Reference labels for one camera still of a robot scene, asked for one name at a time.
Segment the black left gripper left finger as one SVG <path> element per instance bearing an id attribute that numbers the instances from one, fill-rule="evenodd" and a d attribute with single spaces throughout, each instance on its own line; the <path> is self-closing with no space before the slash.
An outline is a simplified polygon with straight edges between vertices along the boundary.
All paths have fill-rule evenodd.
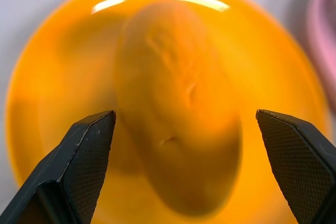
<path id="1" fill-rule="evenodd" d="M 115 120 L 114 111 L 104 111 L 74 123 L 28 176 L 1 223 L 91 223 Z"/>

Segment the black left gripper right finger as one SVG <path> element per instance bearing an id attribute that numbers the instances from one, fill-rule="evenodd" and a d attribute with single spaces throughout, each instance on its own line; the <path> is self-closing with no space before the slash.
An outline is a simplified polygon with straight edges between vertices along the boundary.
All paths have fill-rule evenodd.
<path id="1" fill-rule="evenodd" d="M 311 123 L 256 112 L 272 173 L 298 223 L 335 223 L 335 146 Z"/>

